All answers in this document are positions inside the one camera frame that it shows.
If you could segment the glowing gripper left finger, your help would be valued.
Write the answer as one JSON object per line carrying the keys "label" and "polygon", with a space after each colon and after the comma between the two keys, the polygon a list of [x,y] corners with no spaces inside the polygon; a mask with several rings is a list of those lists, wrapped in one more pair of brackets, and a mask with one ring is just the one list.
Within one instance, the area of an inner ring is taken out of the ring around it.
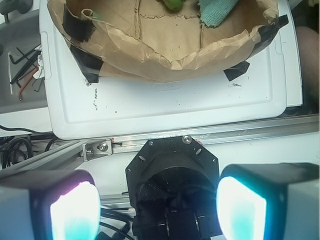
{"label": "glowing gripper left finger", "polygon": [[2,240],[94,240],[99,191],[85,170],[0,172]]}

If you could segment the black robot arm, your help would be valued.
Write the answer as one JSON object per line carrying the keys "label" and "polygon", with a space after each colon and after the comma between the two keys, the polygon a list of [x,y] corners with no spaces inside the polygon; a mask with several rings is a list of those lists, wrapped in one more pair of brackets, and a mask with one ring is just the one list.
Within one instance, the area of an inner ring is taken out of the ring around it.
{"label": "black robot arm", "polygon": [[[135,215],[104,208],[85,170],[2,170],[3,240],[317,240],[320,167],[235,163],[179,137],[145,143],[125,168]],[[113,230],[109,236],[100,227]]]}

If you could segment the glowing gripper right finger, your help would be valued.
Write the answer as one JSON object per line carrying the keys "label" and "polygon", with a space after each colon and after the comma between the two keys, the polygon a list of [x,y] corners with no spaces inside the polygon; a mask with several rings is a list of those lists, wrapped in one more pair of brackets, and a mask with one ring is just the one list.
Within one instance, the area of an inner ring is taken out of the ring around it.
{"label": "glowing gripper right finger", "polygon": [[318,240],[320,166],[230,164],[221,173],[216,209],[227,240]]}

